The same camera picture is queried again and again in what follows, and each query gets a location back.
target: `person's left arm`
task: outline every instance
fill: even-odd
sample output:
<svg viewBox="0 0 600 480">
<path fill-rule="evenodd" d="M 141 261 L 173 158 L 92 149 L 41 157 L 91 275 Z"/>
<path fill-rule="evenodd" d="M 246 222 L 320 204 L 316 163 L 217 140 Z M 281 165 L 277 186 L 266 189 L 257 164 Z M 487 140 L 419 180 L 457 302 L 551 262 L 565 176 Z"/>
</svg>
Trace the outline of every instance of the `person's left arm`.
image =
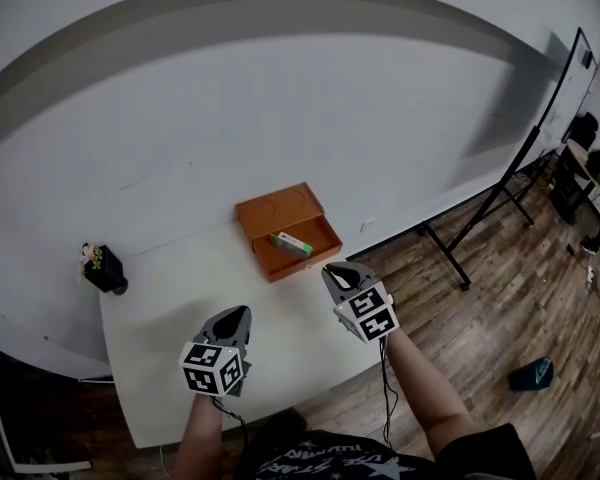
<svg viewBox="0 0 600 480">
<path fill-rule="evenodd" d="M 196 395 L 176 455 L 176 480 L 222 478 L 222 413 L 205 395 Z"/>
</svg>

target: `black sleeve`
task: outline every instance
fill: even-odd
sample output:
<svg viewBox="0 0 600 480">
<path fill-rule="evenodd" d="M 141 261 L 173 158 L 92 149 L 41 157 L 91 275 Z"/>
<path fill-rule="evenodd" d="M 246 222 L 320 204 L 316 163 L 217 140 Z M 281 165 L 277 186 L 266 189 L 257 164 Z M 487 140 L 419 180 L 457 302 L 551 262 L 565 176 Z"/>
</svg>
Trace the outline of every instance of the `black sleeve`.
<svg viewBox="0 0 600 480">
<path fill-rule="evenodd" d="M 470 473 L 513 480 L 536 478 L 527 452 L 510 423 L 452 441 L 442 449 L 436 463 L 448 478 L 462 478 Z"/>
</svg>

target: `wall outlet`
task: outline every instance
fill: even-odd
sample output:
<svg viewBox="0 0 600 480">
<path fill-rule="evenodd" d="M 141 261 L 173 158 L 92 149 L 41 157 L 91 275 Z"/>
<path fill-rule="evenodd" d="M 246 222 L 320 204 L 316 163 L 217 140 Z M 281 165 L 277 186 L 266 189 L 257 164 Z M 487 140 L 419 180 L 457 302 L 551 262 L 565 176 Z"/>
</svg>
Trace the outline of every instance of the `wall outlet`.
<svg viewBox="0 0 600 480">
<path fill-rule="evenodd" d="M 378 217 L 371 217 L 370 219 L 365 220 L 360 226 L 360 233 L 364 233 L 365 231 L 369 231 L 370 228 L 373 227 Z"/>
</svg>

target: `shoe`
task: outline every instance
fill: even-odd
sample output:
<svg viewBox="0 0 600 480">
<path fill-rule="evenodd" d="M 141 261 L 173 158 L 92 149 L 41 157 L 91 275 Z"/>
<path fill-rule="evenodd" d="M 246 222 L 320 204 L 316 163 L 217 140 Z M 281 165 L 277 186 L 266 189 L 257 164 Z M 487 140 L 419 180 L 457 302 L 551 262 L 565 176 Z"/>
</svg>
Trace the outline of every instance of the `shoe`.
<svg viewBox="0 0 600 480">
<path fill-rule="evenodd" d="M 591 238 L 589 238 L 589 235 L 586 235 L 584 237 L 584 239 L 582 240 L 582 242 L 580 242 L 580 247 L 582 247 L 582 250 L 584 252 L 586 252 L 587 254 L 590 254 L 591 256 L 595 256 L 596 253 L 598 252 L 591 245 Z"/>
</svg>

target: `flower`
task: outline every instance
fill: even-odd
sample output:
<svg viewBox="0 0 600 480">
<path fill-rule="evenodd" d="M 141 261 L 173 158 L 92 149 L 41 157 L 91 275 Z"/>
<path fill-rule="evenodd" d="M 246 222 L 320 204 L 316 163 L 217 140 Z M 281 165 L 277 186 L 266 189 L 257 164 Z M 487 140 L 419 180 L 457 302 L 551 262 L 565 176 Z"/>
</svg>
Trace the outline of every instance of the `flower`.
<svg viewBox="0 0 600 480">
<path fill-rule="evenodd" d="M 82 248 L 82 256 L 80 256 L 80 261 L 83 265 L 93 261 L 93 259 L 96 257 L 96 253 L 93 248 L 93 244 L 87 244 Z"/>
</svg>

